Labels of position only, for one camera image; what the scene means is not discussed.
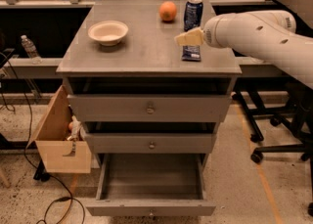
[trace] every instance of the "cardboard box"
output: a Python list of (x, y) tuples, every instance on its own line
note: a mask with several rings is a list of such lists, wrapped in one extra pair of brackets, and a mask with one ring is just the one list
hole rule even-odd
[(47, 112), (31, 135), (29, 145), (35, 141), (41, 159), (49, 173), (90, 173), (91, 152), (85, 141), (66, 141), (71, 113), (64, 86), (51, 99)]

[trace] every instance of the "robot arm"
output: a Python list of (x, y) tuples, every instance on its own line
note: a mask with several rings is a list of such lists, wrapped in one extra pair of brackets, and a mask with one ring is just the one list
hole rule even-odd
[(295, 20), (286, 11), (224, 14), (203, 30), (178, 35), (178, 45), (207, 45), (267, 61), (313, 89), (313, 39), (295, 34)]

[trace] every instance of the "blue can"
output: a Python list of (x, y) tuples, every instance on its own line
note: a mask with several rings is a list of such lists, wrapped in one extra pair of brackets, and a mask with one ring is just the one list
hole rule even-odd
[(200, 26), (203, 12), (202, 0), (188, 0), (184, 15), (184, 30)]

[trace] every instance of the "bowl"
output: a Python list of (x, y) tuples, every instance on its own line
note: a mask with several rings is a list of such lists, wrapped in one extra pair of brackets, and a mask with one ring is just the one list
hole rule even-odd
[(114, 46), (125, 37), (127, 32), (128, 26), (123, 22), (104, 21), (90, 26), (88, 35), (103, 46)]

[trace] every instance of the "drawer cabinet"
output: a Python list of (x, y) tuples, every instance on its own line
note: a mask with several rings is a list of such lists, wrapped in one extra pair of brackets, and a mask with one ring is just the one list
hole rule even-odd
[[(181, 61), (173, 39), (182, 20), (164, 24), (162, 2), (96, 1), (57, 69), (102, 163), (97, 195), (86, 204), (92, 215), (211, 215), (215, 208), (202, 171), (241, 70), (231, 50), (206, 45), (201, 62)], [(185, 9), (186, 0), (173, 2)], [(202, 21), (212, 16), (203, 1)], [(129, 26), (122, 42), (104, 47), (87, 37), (89, 25), (112, 18)]]

